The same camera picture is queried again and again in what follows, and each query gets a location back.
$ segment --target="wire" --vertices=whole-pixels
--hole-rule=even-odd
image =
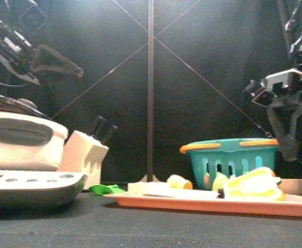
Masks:
[[[140,22],[128,14],[128,12],[122,8],[122,6],[116,3],[115,0],[112,0],[114,4],[118,6],[118,8],[127,14],[132,20],[136,22],[136,24],[144,29],[146,32],[148,30],[143,27]],[[242,111],[242,109],[235,105],[235,103],[226,97],[226,95],[215,88],[215,86],[203,78],[203,76],[196,72],[196,70],[184,62],[184,60],[171,51],[171,49],[159,41],[156,38],[159,34],[172,25],[174,22],[178,21],[178,19],[194,8],[194,6],[199,3],[199,0],[194,2],[194,4],[188,7],[186,11],[182,12],[182,14],[168,23],[168,25],[156,33],[152,38],[156,40],[156,42],[167,49],[167,51],[174,55],[174,57],[183,63],[183,65],[192,71],[192,73],[202,79],[202,81],[211,87],[211,89],[218,93],[218,95],[231,104],[231,106],[236,109],[236,111],[247,118],[247,120],[255,125],[255,127],[263,132],[264,136],[267,138],[271,138],[272,135],[268,131],[266,131],[260,125],[251,119],[251,117]],[[55,118],[70,106],[71,104],[88,92],[88,90],[111,74],[111,72],[135,55],[135,53],[142,50],[142,48],[148,45],[150,43],[143,44],[132,53],[131,55],[98,79],[95,83],[91,84],[91,86],[63,106],[63,108],[51,116],[51,118]]]
[[[296,28],[296,19],[295,18],[296,18],[298,11],[300,10],[300,3],[302,3],[302,0],[295,1],[291,16],[290,16],[290,19],[284,25],[284,31],[286,32],[291,32]]]
[[[3,2],[4,2],[6,9],[7,9],[8,17],[11,20],[12,19],[12,17],[11,17],[11,4],[10,4],[8,0],[3,0]]]
[[[282,38],[283,38],[283,43],[284,43],[284,48],[286,48],[286,53],[288,54],[290,52],[290,46],[292,44],[292,35],[290,32],[286,32],[286,24],[287,24],[287,16],[286,16],[286,11],[284,11],[284,4],[283,0],[278,0],[278,10],[279,10],[279,16],[280,16],[280,32],[282,32]]]
[[[20,84],[20,85],[10,85],[10,84],[6,84],[3,82],[0,82],[0,85],[0,86],[4,86],[4,87],[18,88],[18,87],[24,87],[27,85],[27,83],[26,84]]]

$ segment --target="black curtain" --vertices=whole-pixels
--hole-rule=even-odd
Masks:
[[[96,115],[116,125],[102,182],[136,181],[147,171],[148,3],[36,3],[47,21],[24,36],[63,54],[84,76],[4,88],[4,94],[30,99],[70,132],[88,133]],[[284,1],[287,14],[291,8],[292,1]],[[6,14],[0,1],[2,20]],[[244,103],[240,91],[251,79],[290,68],[278,1],[160,0],[152,19],[152,173],[159,180],[176,173],[194,181],[182,145],[263,138],[271,131],[266,110]]]

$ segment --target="basket handle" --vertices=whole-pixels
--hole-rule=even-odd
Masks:
[[[251,140],[251,141],[242,141],[239,146],[256,146],[256,145],[274,145],[278,146],[278,140],[276,139],[264,139],[264,140]]]
[[[211,148],[219,148],[220,143],[195,143],[195,144],[186,144],[179,148],[180,153],[186,153],[188,150],[196,150],[196,149],[211,149]]]

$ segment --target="teal laundry basket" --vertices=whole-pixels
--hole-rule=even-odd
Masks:
[[[216,171],[230,176],[267,167],[274,170],[275,139],[215,139],[183,145],[180,153],[190,156],[196,187],[210,190]]]

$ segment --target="table surface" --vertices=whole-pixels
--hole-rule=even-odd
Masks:
[[[80,193],[54,209],[0,209],[0,247],[299,247],[302,218],[122,207]]]

